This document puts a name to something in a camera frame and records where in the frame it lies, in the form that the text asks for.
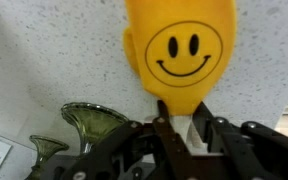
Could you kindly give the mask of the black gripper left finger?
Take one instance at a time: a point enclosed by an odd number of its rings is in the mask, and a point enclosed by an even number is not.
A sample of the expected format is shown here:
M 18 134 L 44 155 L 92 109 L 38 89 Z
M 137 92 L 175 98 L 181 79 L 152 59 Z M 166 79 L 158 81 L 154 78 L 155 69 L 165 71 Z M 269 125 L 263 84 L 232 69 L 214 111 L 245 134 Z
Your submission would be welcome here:
M 157 109 L 158 117 L 153 120 L 153 127 L 161 142 L 168 175 L 171 175 L 174 180 L 201 180 L 196 163 L 182 138 L 170 124 L 170 115 L 162 100 L 157 101 Z

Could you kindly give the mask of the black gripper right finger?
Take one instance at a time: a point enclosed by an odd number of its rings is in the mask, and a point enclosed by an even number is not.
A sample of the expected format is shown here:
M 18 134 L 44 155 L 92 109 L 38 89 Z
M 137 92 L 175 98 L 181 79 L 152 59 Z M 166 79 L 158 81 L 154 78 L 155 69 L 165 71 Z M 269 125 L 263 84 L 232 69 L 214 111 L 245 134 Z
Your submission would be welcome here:
M 193 114 L 193 123 L 209 153 L 221 153 L 224 168 L 235 180 L 270 180 L 241 133 L 227 119 L 215 117 L 204 103 Z

